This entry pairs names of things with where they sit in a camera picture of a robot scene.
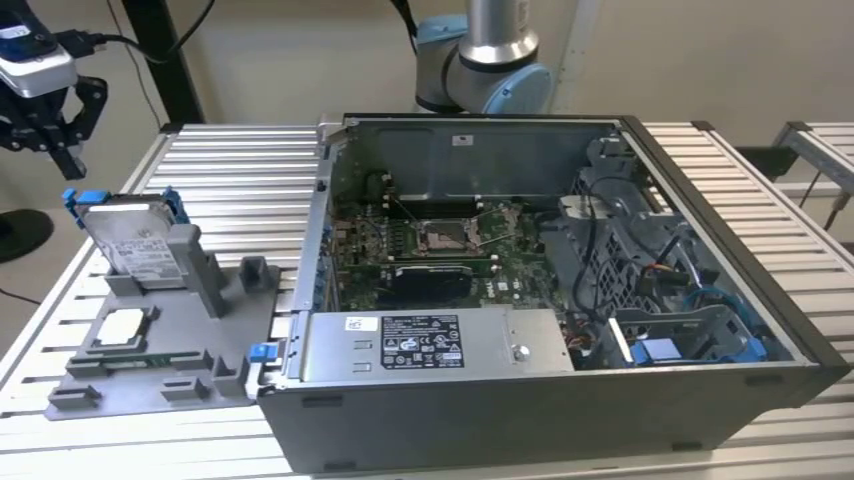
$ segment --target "black pole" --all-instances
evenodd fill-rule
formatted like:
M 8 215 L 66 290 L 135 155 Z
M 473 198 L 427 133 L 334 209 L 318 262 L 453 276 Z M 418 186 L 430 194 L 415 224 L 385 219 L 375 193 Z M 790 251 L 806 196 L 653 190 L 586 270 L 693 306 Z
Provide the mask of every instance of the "black pole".
M 155 54 L 164 53 L 178 42 L 166 0 L 122 0 L 122 4 L 140 46 Z M 176 52 L 167 63 L 147 63 L 170 122 L 204 123 L 199 96 L 183 52 Z

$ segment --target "white wall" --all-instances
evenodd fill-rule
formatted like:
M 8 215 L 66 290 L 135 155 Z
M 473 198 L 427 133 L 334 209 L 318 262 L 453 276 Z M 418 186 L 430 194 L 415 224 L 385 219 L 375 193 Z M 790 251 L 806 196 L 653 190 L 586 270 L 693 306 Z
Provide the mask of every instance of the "white wall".
M 124 21 L 122 2 L 114 0 L 114 3 L 120 20 Z M 75 0 L 74 8 L 67 2 L 56 0 L 30 0 L 30 5 L 52 31 L 78 28 L 92 32 L 115 32 L 106 0 Z M 154 94 L 155 106 L 162 110 L 144 64 L 142 70 L 148 90 Z M 158 127 L 143 100 L 124 48 L 114 46 L 79 60 L 78 72 L 100 77 L 110 84 L 107 107 L 82 155 L 90 168 L 87 179 L 83 182 L 66 181 L 44 154 L 12 153 L 0 149 L 0 211 L 20 207 L 62 207 L 60 196 L 70 185 L 79 188 L 119 188 L 151 145 Z M 76 98 L 75 102 L 68 102 L 68 107 L 68 111 L 76 113 Z
M 172 0 L 183 31 L 206 0 Z M 415 21 L 465 0 L 413 0 Z M 541 61 L 558 68 L 575 0 L 534 0 Z M 222 0 L 187 46 L 210 121 L 311 123 L 325 112 L 410 111 L 415 58 L 387 0 Z
M 599 2 L 563 110 L 709 120 L 737 144 L 768 144 L 788 120 L 854 118 L 853 1 Z

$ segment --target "blue cable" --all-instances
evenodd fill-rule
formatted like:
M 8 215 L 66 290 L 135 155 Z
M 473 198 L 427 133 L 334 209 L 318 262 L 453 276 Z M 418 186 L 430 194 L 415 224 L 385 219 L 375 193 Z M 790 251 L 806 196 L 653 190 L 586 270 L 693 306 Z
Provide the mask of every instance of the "blue cable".
M 736 314 L 742 319 L 742 321 L 748 322 L 748 324 L 753 324 L 753 322 L 750 321 L 750 317 L 752 317 L 750 311 L 748 310 L 748 307 L 745 307 L 745 304 L 741 302 L 741 300 L 738 299 L 738 297 L 736 295 L 725 292 L 718 287 L 702 287 L 702 288 L 698 288 L 697 290 L 694 290 L 685 297 L 685 300 L 684 300 L 684 308 L 686 310 L 692 309 L 692 302 L 704 293 L 710 293 L 713 295 L 718 295 L 718 296 L 724 297 L 724 299 L 728 302 L 730 302 L 730 305 L 733 305 L 736 307 Z

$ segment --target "connector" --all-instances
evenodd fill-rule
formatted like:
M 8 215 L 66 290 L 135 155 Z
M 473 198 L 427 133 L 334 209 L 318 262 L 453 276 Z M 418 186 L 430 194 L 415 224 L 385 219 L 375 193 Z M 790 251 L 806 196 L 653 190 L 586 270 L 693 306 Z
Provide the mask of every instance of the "connector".
M 56 41 L 75 58 L 95 54 L 95 47 L 107 43 L 104 35 L 83 30 L 66 30 L 56 34 Z

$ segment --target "sticker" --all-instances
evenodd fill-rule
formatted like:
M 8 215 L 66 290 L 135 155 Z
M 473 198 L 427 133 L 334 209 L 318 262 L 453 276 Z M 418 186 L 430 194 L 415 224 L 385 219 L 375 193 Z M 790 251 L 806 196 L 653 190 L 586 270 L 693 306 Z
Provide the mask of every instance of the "sticker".
M 377 317 L 347 317 L 345 322 L 345 330 L 354 332 L 375 332 L 379 326 L 379 318 Z
M 128 275 L 138 281 L 182 278 L 172 252 L 162 238 L 136 238 L 111 242 Z
M 454 135 L 451 137 L 451 145 L 455 147 L 471 147 L 475 144 L 474 135 Z
M 462 368 L 463 339 L 457 315 L 383 317 L 382 365 L 405 368 Z
M 31 33 L 32 32 L 26 25 L 16 25 L 14 27 L 0 29 L 0 38 L 3 40 L 12 40 L 14 38 L 26 37 Z

